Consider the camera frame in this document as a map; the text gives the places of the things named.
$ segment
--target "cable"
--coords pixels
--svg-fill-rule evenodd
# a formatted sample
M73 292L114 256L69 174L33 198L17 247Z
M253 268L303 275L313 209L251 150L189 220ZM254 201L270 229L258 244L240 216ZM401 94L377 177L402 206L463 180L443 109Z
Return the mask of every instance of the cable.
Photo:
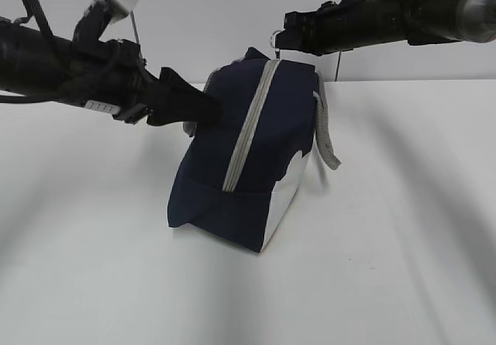
M38 27L40 28L40 32L46 41L46 44L52 51L52 54L55 56L55 58L58 60L60 66L64 69L64 71L67 72L67 65L66 61L64 59L64 56L62 55L62 52L60 51L60 48L57 45L57 41L55 40L55 36L52 32L52 29L50 28L50 24L47 21L47 18L45 16L45 13L43 12L43 9L41 8L41 4L39 0L22 0L24 3L24 6L26 7L26 11L28 13L28 17L26 19L29 20L31 16L34 16L34 19L36 20L36 23L38 24Z
M138 26L136 24L136 17L134 16L134 11L131 11L131 23L133 24L134 38L136 39L136 44L140 45L140 36L138 35ZM141 54L141 49L139 49L139 57L143 59Z
M0 103L25 105L33 103L52 102L56 101L59 97L59 93L47 93L45 95L27 95L23 97L15 97L13 95L0 95Z
M339 57L338 57L338 64L336 66L336 78L334 79L334 81L338 81L338 77L339 77L339 68L341 67L341 56L343 55L343 52L339 52Z

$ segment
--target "metal rod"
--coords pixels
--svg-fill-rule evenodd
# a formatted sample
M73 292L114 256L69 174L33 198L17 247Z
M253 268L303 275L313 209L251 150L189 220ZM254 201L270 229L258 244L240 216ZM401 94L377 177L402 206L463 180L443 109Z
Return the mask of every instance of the metal rod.
M338 57L338 65L336 67L336 78L334 79L334 81L338 81L338 77L339 77L339 68L341 67L341 56L343 55L343 52L339 52L339 57Z
M140 36L138 35L138 26L136 25L136 17L134 16L134 11L131 12L131 22L133 23L134 38L136 39L136 44L140 44Z

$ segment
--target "navy fabric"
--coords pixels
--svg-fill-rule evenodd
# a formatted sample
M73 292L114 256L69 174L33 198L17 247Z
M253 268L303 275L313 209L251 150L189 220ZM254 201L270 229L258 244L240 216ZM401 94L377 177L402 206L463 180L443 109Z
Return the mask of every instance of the navy fabric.
M250 152L233 193L222 190L234 147L269 61L249 48L241 61L218 70L207 93L220 101L222 120L198 125L177 173L168 207L171 227L191 223L260 252L276 181L292 157L312 148L319 81L312 65L283 60L260 114Z

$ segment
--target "metal ring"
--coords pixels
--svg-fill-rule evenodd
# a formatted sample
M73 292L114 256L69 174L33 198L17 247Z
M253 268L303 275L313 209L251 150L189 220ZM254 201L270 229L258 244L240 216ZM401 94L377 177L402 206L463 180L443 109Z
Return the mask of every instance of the metal ring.
M272 33L272 36L270 37L270 47L272 49L280 50L279 48L276 48L276 44L275 44L276 36L279 35L280 33L282 33L282 29L278 29Z

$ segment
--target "gray strap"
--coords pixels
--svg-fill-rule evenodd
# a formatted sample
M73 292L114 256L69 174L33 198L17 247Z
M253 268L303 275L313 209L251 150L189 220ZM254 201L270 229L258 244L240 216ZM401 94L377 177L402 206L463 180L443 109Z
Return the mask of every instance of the gray strap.
M334 154L331 136L329 135L329 107L327 105L326 87L319 75L320 92L314 92L317 99L317 124L315 128L315 141L319 149L320 156L325 164L333 171L338 169L341 161Z

